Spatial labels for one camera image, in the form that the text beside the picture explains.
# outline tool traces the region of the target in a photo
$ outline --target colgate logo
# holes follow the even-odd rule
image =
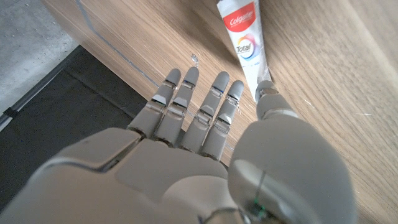
[[[240,24],[241,22],[244,22],[244,21],[246,21],[246,20],[248,20],[248,19],[251,19],[251,16],[252,16],[252,15],[253,15],[253,12],[248,12],[248,13],[246,13],[245,15],[239,16],[239,17],[236,18],[236,19],[231,19],[231,22],[229,22],[229,24],[230,24],[231,26],[236,25],[236,24]]]
[[[242,32],[246,30],[256,20],[254,3],[243,6],[223,18],[226,28],[232,32]]]

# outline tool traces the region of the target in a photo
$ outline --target metal joint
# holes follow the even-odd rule
[[[270,88],[263,88],[262,90],[260,90],[260,98],[264,95],[273,95],[273,94],[279,94],[276,88],[270,87]]]
[[[164,80],[162,84],[165,85],[165,86],[167,86],[167,87],[172,88],[173,90],[175,90],[175,88],[177,87],[176,85],[174,85],[174,83],[169,82],[169,81],[167,81],[167,80]]]
[[[199,123],[210,126],[212,117],[203,111],[198,111],[194,117]]]
[[[187,112],[187,109],[183,106],[172,103],[169,106],[168,111],[183,118],[185,116],[185,113]]]
[[[237,99],[235,99],[235,98],[233,98],[232,96],[229,96],[229,95],[226,96],[225,100],[227,100],[228,103],[230,103],[230,104],[232,104],[234,106],[238,106],[238,104],[239,104],[239,100],[237,100]]]
[[[145,105],[147,108],[154,110],[158,113],[163,113],[165,106],[162,103],[158,103],[156,101],[148,101]]]
[[[221,98],[223,96],[223,92],[217,88],[215,88],[214,86],[212,86],[210,88],[210,91],[212,92],[212,94],[214,94],[215,96],[217,96],[218,98]]]
[[[224,134],[228,134],[229,130],[231,129],[231,125],[225,123],[222,119],[217,119],[214,123],[214,127],[216,127],[219,131]]]
[[[195,85],[190,83],[190,82],[188,82],[188,81],[184,81],[181,85],[187,87],[190,90],[194,90],[195,89]]]

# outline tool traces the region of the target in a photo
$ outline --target toothpaste tube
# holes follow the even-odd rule
[[[257,84],[271,80],[262,38],[259,0],[220,0],[217,7],[255,101]]]

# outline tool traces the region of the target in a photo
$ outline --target black floor mat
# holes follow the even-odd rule
[[[125,128],[146,104],[83,47],[66,60],[0,132],[0,210],[63,147],[106,128]]]

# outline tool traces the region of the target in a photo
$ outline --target robot finger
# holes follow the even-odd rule
[[[217,75],[205,100],[189,125],[179,148],[195,153],[199,152],[228,81],[228,73],[220,72]]]
[[[187,108],[192,97],[199,77],[199,70],[192,67],[188,70],[181,84],[180,89],[175,95],[173,102],[167,108],[167,112],[156,131],[155,140],[166,143],[173,147],[184,121]]]
[[[217,118],[207,134],[203,147],[200,149],[202,156],[210,157],[216,161],[220,160],[242,92],[242,81],[238,80],[232,83]]]
[[[127,126],[127,129],[141,134],[143,138],[151,138],[162,119],[163,112],[173,96],[173,92],[181,78],[181,72],[173,69],[167,75],[155,95]]]

